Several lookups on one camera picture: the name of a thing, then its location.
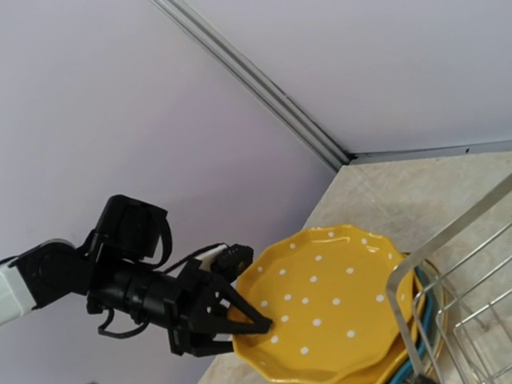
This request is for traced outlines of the blue polka dot plate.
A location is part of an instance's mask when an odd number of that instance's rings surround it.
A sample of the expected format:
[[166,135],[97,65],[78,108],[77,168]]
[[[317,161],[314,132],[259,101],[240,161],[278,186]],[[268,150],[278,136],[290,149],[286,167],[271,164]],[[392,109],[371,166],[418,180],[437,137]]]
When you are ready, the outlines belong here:
[[[415,268],[415,273],[419,277],[419,280],[423,286],[425,286],[428,282],[427,274],[422,270],[421,267],[417,266]],[[426,295],[426,308],[423,311],[423,315],[421,316],[422,320],[422,328],[428,334],[430,332],[433,316],[434,316],[434,304],[435,298],[434,295],[429,292]],[[423,341],[422,337],[418,337],[418,340],[415,343],[416,350],[420,358],[422,358],[426,353],[426,344]],[[408,383],[412,377],[414,376],[414,369],[411,361],[407,358],[406,361],[400,366],[400,368],[395,372],[394,376],[388,381],[389,384],[403,384]]]

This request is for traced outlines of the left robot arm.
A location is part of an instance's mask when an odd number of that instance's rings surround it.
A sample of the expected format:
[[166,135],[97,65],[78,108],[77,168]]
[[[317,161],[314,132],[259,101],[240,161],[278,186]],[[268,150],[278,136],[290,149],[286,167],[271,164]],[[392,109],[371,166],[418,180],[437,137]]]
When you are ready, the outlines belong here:
[[252,248],[216,243],[170,263],[172,249],[163,208],[112,196],[81,246],[55,239],[2,260],[1,321],[77,294],[88,314],[106,316],[100,335],[128,339],[158,326],[176,355],[227,354],[227,335],[270,331],[272,321],[233,286]]

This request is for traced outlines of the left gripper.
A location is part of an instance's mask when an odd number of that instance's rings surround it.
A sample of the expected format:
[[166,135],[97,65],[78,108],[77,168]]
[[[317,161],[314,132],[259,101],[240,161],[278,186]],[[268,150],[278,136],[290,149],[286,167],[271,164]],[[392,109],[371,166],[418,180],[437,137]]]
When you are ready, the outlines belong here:
[[145,270],[132,276],[124,294],[127,313],[136,323],[160,326],[170,351],[208,357],[234,351],[218,334],[266,334],[273,322],[258,312],[222,276],[188,262],[173,278]]

